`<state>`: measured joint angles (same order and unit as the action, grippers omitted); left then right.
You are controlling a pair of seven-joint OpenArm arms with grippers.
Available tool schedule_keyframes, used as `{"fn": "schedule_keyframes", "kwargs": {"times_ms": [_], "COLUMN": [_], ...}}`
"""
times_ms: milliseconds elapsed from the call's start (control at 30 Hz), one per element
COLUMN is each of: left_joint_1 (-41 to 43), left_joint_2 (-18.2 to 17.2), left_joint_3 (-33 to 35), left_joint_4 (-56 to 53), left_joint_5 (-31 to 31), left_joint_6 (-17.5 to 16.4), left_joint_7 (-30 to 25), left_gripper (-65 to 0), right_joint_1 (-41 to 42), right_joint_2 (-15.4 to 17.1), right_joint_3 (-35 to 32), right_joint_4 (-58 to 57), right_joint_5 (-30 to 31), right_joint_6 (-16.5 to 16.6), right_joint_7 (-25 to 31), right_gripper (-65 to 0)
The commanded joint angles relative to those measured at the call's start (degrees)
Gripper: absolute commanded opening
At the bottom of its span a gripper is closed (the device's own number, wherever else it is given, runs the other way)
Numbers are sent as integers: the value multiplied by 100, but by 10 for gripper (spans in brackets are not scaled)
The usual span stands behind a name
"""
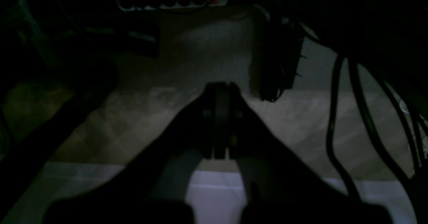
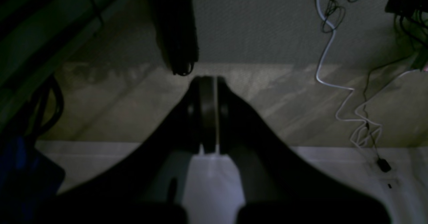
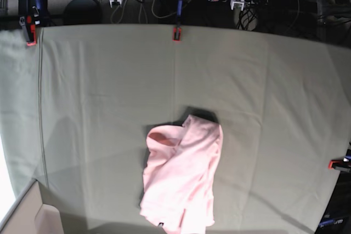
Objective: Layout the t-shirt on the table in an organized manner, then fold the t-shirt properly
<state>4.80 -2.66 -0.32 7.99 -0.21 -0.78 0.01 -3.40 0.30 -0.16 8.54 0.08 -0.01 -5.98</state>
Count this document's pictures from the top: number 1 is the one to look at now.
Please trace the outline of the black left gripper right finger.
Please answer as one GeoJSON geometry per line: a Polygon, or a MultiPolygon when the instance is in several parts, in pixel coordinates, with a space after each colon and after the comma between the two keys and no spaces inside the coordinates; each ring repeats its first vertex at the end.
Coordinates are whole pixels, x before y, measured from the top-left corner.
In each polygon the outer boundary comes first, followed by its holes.
{"type": "Polygon", "coordinates": [[[229,84],[229,147],[244,183],[241,224],[390,224],[381,205],[367,204],[329,186],[279,141],[229,84]]]}

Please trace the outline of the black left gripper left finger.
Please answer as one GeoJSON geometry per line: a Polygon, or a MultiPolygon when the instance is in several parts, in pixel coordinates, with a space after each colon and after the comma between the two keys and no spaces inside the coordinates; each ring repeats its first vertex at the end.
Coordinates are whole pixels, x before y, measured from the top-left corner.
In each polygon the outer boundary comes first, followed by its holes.
{"type": "Polygon", "coordinates": [[[215,84],[183,108],[165,131],[103,185],[56,201],[48,224],[194,224],[185,202],[191,175],[209,153],[215,84]]]}

